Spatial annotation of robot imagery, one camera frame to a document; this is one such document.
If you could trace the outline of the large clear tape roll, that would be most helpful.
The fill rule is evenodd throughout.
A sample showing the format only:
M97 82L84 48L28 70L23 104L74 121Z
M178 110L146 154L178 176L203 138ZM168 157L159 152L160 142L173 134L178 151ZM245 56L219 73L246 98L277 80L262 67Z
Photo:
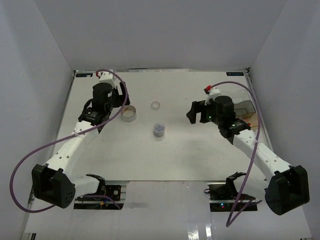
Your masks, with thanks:
M127 123L131 123L136 120L137 118L137 110L132 105L126 105L121 110L121 119Z

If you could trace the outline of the clear cup of paperclips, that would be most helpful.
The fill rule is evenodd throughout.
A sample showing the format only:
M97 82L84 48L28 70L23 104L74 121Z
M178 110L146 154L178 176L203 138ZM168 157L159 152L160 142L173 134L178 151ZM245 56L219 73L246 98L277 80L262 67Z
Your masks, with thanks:
M153 126L153 134L155 137L162 137L165 134L165 125L161 122L157 122Z

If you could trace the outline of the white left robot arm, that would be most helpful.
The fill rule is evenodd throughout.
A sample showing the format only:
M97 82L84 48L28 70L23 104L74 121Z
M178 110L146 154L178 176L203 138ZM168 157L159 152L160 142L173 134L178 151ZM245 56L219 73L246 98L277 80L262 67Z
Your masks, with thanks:
M34 197L67 208L74 199L90 195L99 200L105 196L106 181L103 177L88 173L72 178L77 161L90 143L100 134L114 108L129 105L123 83L119 87L111 82L99 82L93 86L92 98L83 107L73 129L72 138L44 165L35 165L31 171Z

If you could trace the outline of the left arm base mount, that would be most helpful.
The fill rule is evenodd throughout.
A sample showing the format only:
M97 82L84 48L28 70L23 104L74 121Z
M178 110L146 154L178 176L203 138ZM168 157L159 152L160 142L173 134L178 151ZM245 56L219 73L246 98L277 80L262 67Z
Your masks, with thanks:
M73 205L75 210L121 210L126 198L125 185L106 185L100 195L103 197L78 197Z

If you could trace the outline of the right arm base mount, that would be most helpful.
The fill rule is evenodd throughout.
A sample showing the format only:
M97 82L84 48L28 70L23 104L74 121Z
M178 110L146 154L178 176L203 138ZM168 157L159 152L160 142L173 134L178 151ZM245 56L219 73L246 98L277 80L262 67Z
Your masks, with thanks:
M204 193L209 196L211 213L226 213L232 210L236 195L231 193L225 182L209 182ZM246 194L241 195L234 211L239 212L249 201L252 202L244 211L256 212L258 210L256 198Z

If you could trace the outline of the small clear tape roll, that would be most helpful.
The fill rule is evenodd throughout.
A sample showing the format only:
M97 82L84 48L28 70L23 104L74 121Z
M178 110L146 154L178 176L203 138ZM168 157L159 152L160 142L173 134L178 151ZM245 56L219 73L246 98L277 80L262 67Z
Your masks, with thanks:
M158 102L158 101L153 101L153 102L151 103L151 108L152 108L154 111L159 110L160 107L161 107L161 104L160 104L160 102Z

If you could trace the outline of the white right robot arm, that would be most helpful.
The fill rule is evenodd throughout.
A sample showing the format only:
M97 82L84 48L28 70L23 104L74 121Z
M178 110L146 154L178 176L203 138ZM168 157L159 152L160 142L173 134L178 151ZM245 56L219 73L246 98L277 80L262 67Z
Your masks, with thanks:
M236 200L245 193L262 197L273 213L283 215L310 201L308 173L301 165L293 166L278 157L264 143L259 143L251 127L235 113L235 105L229 96L217 96L210 100L194 101L186 116L191 124L212 122L217 125L222 137L247 157L263 173L265 180L247 179L245 187L232 182L225 188L226 195Z

